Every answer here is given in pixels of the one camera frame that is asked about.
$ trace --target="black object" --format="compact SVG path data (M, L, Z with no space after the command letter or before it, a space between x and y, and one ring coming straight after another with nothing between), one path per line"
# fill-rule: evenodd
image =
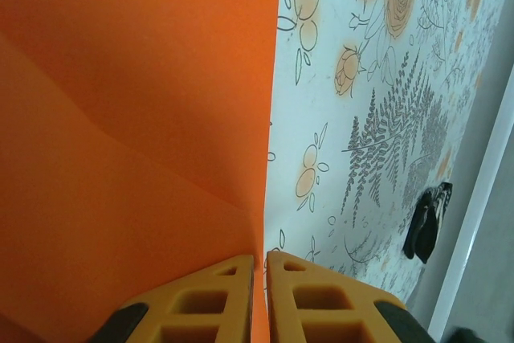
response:
M428 261L437 243L452 189L452 184L443 182L423 192L403 244L408 259L413 259L415 254L423 263Z
M456 329L447 343L486 343L470 329Z
M114 312L89 343L125 343L148 311L145 303L135 303Z
M435 343L428 332L406 309L386 301L375 303L375 307L401 343Z

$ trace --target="black plastic part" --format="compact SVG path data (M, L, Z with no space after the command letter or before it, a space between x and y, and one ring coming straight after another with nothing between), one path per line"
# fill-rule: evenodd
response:
M375 303L389 327L396 333L401 343L435 343L427 331L409 311L386 301Z
M431 190L427 190L416 204L416 209L410 221L409 231L407 232L407 237L403 244L403 253L405 253L407 259L414 258L416 240L418 239L419 232L425 225L426 213L428 208L432 205L432 201L432 192Z
M148 311L145 303L135 303L114 312L89 343L125 343Z
M470 329L456 329L447 340L447 343L485 343Z
M418 232L418 237L414 242L416 256L426 264L435 248L437 241L438 224L435 217L435 208L431 206L426 212L426 220Z

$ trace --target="line drawing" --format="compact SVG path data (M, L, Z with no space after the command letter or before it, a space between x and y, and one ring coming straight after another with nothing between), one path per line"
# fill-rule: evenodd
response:
M280 15L277 21L279 31L297 31L298 47L295 58L295 85L301 80L304 66L312 64L312 51L317 45L318 25L316 11L320 0L283 0L288 11L294 16Z
M372 231L368 231L363 240L350 249L345 235L345 252L351 260L349 270L353 277L357 277L359 273L366 275L369 263L374 259L380 261L393 242L391 235L382 243L378 242L378 237L376 235L373 240L371 236Z
M422 13L418 16L417 40L431 47L429 62L433 72L454 71L451 55L454 53L455 40L462 36L463 26L467 26L465 8L471 0L421 0Z
M353 193L353 228L366 189L378 207L383 178L387 178L393 191L396 190L398 174L400 170L406 171L407 159L414 153L420 130L423 133L422 148L425 144L426 153L434 153L430 148L433 141L426 139L425 133L434 130L446 133L447 127L447 114L441 111L442 97L436 100L434 95L426 65L419 63L419 52L412 61L407 51L395 85L382 102L377 101L373 90L364 125L359 116L353 118L348 148L342 150L350 153L350 172L340 213L343 215Z
M346 266L344 264L340 265L337 271L344 275L346 273Z
M329 217L327 218L327 223L328 223L328 224L329 224L329 226L332 228L332 229L330 230L330 232L328 233L328 237L329 237L329 238L330 238L330 237L332 237L332 235L333 235L333 234L334 234L334 232L336 231L336 228L335 228L335 226L336 226L336 222L337 222L337 217L336 217L336 216L334 216L334 215L329 216ZM331 250L331 252L330 252L330 253L334 253L334 252L336 251L336 249L337 249L337 245L334 245L334 246L332 247L332 250Z
M365 28L364 40L358 49L347 48L337 64L335 86L337 94L342 95L348 90L352 96L353 81L355 76L363 70L367 71L367 80L370 81L374 75L380 73L381 81L389 86L394 84L394 74L396 73L396 52L394 40L396 40L406 29L410 20L410 15L416 0L374 0L373 7L369 15L366 15L366 5L369 0L364 0L362 14L352 13L349 20L349 28ZM361 66L361 55L373 40L371 47L376 47L376 56L373 56L371 64L366 68ZM359 64L359 71L348 70L341 80L341 62L347 60L355 54Z
M267 161L273 162L276 159L276 155L273 152L267 152Z
M316 195L314 189L320 184L320 175L330 170L326 162L319 161L319 152L327 133L328 122L324 124L320 134L314 133L314 142L304 152L302 160L302 173L296 182L296 197L301 201L296 211L308 206L311 213L314 213Z
M314 239L314 235L311 237L311 247L308 254L305 256L307 261L314 263L314 258L320 254L320 251L316 250L316 239Z

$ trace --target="orange plastic part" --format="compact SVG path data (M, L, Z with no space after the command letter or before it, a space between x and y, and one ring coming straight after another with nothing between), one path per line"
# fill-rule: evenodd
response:
M132 296L248 254L268 339L278 1L0 0L0 314L83 341Z
M271 343L400 343L374 303L395 296L284 252L267 253Z
M241 255L131 299L145 317L127 343L250 343L253 257Z

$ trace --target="fern leaf drawing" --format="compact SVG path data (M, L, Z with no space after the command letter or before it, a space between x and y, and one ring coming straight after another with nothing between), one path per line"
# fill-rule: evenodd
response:
M393 191L397 189L400 170L406 172L410 168L407 162L416 148L418 132L422 128L426 131L426 120L434 121L434 117L441 114L441 104L435 105L434 92L426 66L420 64L419 53L411 59L409 52L406 52L393 86L380 103L377 102L376 91L372 91L364 124L361 124L358 116L354 117L348 148L343 150L350 152L350 168L341 206L343 214L354 192L353 227L357 224L365 191L380 206L384 178ZM443 126L444 123L436 125L434 130L440 130ZM424 134L422 151L427 151L429 147L430 140Z

